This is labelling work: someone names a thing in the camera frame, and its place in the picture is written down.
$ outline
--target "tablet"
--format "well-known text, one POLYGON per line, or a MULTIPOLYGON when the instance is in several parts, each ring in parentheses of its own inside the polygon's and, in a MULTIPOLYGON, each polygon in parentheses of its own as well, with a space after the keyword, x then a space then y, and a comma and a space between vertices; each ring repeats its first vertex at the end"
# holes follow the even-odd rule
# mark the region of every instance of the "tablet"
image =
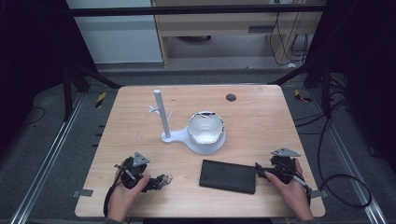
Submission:
POLYGON ((203 160, 199 186, 254 194, 256 169, 254 166, 203 160))

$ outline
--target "wooden table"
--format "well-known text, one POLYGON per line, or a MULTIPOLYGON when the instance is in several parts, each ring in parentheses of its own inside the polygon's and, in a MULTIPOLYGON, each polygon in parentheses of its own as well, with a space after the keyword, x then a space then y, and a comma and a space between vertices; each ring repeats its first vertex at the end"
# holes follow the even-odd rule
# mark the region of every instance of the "wooden table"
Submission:
MULTIPOLYGON (((133 86, 120 89, 96 151, 84 189, 91 197, 80 197, 79 217, 102 217, 103 203, 116 168, 136 151, 150 159, 145 175, 172 175, 162 190, 141 193, 131 217, 289 217, 278 193, 266 179, 256 179, 256 193, 246 194, 199 187, 203 160, 270 167, 270 151, 288 147, 302 153, 304 178, 312 189, 316 183, 306 160, 282 90, 265 85, 133 86), (227 139, 218 152, 201 156, 180 143, 161 140, 160 117, 149 112, 156 106, 154 90, 163 94, 167 114, 173 111, 171 130, 184 128, 191 116, 203 110, 218 113, 224 120, 227 139), (233 93, 236 101, 226 95, 233 93)), ((313 199, 315 217, 325 213, 321 199, 313 199)))

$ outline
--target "cabinet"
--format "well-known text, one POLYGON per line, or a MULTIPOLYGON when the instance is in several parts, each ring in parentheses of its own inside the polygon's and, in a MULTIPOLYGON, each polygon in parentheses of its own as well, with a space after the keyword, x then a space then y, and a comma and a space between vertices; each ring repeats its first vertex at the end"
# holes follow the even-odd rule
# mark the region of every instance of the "cabinet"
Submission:
MULTIPOLYGON (((323 3, 324 0, 292 0, 293 4, 323 3)), ((154 7, 180 6, 228 6, 265 5, 270 0, 151 0, 154 7)), ((155 16, 164 64, 167 64, 170 40, 173 36, 195 35, 256 35, 251 28, 259 28, 261 34, 271 34, 278 18, 279 31, 274 30, 272 47, 276 60, 285 62, 285 51, 291 46, 295 35, 313 34, 318 26, 321 12, 228 13, 155 16)))

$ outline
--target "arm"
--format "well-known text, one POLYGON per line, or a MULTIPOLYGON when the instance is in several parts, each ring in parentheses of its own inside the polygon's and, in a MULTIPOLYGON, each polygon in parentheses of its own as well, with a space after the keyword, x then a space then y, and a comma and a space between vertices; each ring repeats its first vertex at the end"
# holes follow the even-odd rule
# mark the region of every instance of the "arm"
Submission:
MULTIPOLYGON (((298 160, 296 160, 296 170, 300 174, 303 173, 298 160)), ((288 185, 285 185, 275 175, 268 172, 265 172, 265 175, 280 191, 286 205, 291 209, 298 221, 314 220, 308 200, 306 199, 305 188, 300 183, 291 180, 288 185)))
POLYGON ((146 175, 140 179, 137 185, 132 189, 127 189, 122 184, 118 184, 110 197, 110 201, 108 202, 108 214, 105 223, 122 223, 131 211, 134 201, 140 191, 142 191, 142 189, 147 185, 149 180, 150 176, 146 175))

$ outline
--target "white cabinet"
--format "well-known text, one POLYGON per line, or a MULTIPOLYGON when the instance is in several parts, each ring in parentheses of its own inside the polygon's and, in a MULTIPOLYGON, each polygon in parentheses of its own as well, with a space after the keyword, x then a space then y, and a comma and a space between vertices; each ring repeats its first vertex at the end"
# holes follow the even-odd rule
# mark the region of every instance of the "white cabinet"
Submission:
MULTIPOLYGON (((70 8, 151 7, 149 0, 67 0, 70 8)), ((153 16, 75 17, 96 64, 162 63, 153 16)))

